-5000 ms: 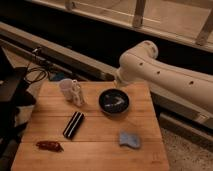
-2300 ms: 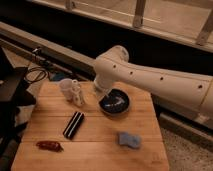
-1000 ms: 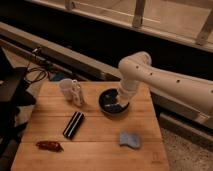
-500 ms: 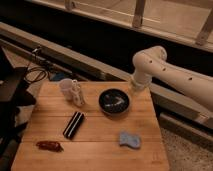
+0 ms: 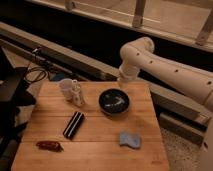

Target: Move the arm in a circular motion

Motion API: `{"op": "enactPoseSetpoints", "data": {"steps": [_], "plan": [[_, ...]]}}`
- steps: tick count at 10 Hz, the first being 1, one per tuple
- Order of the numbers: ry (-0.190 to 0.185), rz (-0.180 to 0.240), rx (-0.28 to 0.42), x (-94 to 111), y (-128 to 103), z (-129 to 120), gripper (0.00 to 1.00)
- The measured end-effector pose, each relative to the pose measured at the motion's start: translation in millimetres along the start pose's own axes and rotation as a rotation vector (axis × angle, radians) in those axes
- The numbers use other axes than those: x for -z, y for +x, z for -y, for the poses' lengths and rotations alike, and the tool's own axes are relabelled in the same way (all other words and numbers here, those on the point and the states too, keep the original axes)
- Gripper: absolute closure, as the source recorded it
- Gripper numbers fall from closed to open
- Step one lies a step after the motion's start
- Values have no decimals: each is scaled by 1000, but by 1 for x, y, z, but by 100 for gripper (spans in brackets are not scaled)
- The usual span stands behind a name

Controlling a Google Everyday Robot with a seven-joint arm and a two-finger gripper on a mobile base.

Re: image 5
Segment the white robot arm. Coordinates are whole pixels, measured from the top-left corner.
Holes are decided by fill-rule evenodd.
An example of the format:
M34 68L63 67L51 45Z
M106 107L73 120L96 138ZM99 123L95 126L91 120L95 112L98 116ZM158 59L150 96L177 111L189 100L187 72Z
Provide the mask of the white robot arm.
M122 64L118 81L133 81L140 70L144 70L209 110L212 117L201 146L197 171L213 171L213 73L157 56L154 48L149 37L124 44L120 49Z

